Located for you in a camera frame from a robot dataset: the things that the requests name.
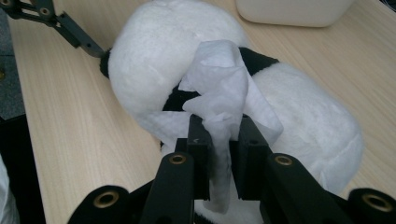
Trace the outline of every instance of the white plastic container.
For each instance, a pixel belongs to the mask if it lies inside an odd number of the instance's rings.
[[[235,0],[248,21],[324,27],[337,21],[354,0]]]

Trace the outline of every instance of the wooden table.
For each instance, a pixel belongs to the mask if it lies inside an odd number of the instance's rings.
[[[54,1],[104,49],[144,2]],[[396,13],[357,0],[334,25],[304,28],[252,23],[234,0],[208,2],[235,15],[253,49],[302,69],[357,118],[366,150],[342,195],[371,187],[396,197]],[[93,189],[152,179],[159,142],[120,107],[99,61],[45,25],[9,22],[48,223],[66,223]]]

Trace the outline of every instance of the stuffed panda toy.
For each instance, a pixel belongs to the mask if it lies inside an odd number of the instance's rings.
[[[127,21],[108,58],[125,110],[158,137],[163,155],[186,137],[196,114],[214,141],[210,202],[195,201],[195,223],[263,223],[259,202],[237,199],[228,141],[242,114],[274,152],[297,158],[326,190],[357,172],[363,142],[351,114],[305,73],[249,48],[226,11],[200,0],[154,0]]]

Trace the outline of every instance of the light wood surface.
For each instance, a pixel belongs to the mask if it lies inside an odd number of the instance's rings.
[[[54,4],[108,49],[144,2]],[[208,2],[240,21],[253,49],[305,71],[357,118],[366,149],[342,195],[370,187],[395,198],[396,13],[377,0],[357,0],[334,25],[304,28],[252,23],[240,18],[234,0]],[[43,24],[9,22],[48,223],[66,223],[98,187],[132,191],[152,179],[159,142],[120,107],[98,59]]]

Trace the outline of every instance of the gray floor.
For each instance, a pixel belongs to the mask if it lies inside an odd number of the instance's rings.
[[[7,14],[0,9],[0,117],[12,119],[24,114],[21,85],[12,49]]]

